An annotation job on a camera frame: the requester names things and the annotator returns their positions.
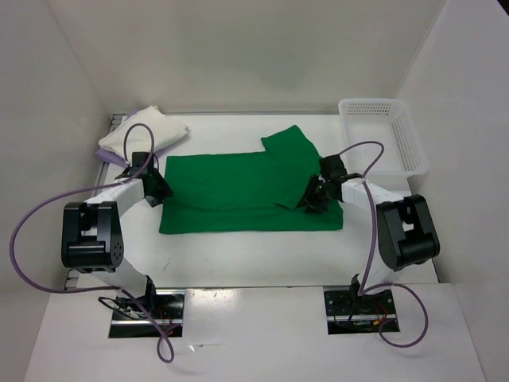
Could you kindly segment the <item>green t shirt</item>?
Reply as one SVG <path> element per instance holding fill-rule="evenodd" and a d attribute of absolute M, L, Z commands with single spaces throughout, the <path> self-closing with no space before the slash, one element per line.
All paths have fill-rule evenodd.
<path fill-rule="evenodd" d="M 169 156 L 165 179 L 174 194 L 163 204 L 159 232 L 319 232 L 341 230 L 344 212 L 299 206 L 320 171 L 316 147 L 293 125 L 261 139 L 259 152 Z"/>

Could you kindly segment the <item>white t shirt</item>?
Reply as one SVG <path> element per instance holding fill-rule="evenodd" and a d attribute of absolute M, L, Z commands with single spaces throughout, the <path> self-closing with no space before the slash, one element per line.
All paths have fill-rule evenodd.
<path fill-rule="evenodd" d="M 162 114 L 158 107 L 149 106 L 138 111 L 101 138 L 99 148 L 131 159 L 133 152 L 163 150 L 180 141 L 189 133 L 189 128 L 175 118 Z"/>

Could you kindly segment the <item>purple t shirt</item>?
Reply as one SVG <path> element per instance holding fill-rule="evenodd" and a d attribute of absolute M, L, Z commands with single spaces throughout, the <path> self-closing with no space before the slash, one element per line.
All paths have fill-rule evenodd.
<path fill-rule="evenodd" d="M 111 125 L 110 125 L 109 132 L 111 133 L 114 130 L 116 130 L 119 127 L 119 125 L 125 119 L 128 119 L 132 115 L 134 115 L 134 113 L 131 113 L 129 115 L 126 115 L 126 114 L 114 114 L 113 117 L 112 117 L 112 120 L 111 120 Z M 114 152 L 110 152 L 110 151 L 105 150 L 103 148 L 99 148 L 95 152 L 95 156 L 100 161 L 108 163 L 108 164 L 113 164 L 113 165 L 116 165 L 116 166 L 121 166 L 122 168 L 124 168 L 126 166 L 125 160 L 122 159 L 118 154 L 116 154 Z"/>

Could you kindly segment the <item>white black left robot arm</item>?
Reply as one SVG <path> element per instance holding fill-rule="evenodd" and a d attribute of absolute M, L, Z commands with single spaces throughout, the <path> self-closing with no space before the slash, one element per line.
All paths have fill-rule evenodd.
<path fill-rule="evenodd" d="M 162 205 L 173 191 L 148 152 L 132 153 L 130 166 L 117 179 L 119 185 L 65 205 L 61 260 L 66 268 L 115 287 L 121 300 L 132 298 L 130 308 L 139 317 L 150 318 L 159 307 L 156 288 L 124 257 L 121 216 L 141 201 L 152 208 Z"/>

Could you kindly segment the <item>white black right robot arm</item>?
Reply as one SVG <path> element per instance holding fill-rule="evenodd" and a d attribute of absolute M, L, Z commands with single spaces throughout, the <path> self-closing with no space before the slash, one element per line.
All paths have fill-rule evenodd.
<path fill-rule="evenodd" d="M 376 310 L 394 274 L 437 257 L 441 245 L 426 199 L 407 197 L 349 173 L 338 154 L 319 160 L 297 208 L 313 217 L 331 217 L 340 203 L 354 206 L 371 218 L 371 244 L 366 267 L 349 287 L 352 314 Z"/>

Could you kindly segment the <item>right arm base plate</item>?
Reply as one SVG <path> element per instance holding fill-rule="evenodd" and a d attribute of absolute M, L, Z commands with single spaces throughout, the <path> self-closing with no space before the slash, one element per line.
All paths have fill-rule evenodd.
<path fill-rule="evenodd" d="M 359 298 L 347 287 L 324 288 L 328 335 L 399 332 L 399 324 L 389 290 Z"/>

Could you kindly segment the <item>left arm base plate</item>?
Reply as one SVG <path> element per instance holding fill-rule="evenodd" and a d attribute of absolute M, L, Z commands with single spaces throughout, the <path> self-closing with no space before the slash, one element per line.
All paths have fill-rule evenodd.
<path fill-rule="evenodd" d="M 111 312 L 109 338 L 158 337 L 159 332 L 139 307 L 128 298 L 98 297 L 98 302 Z M 168 337 L 182 337 L 185 290 L 157 289 L 150 317 Z"/>

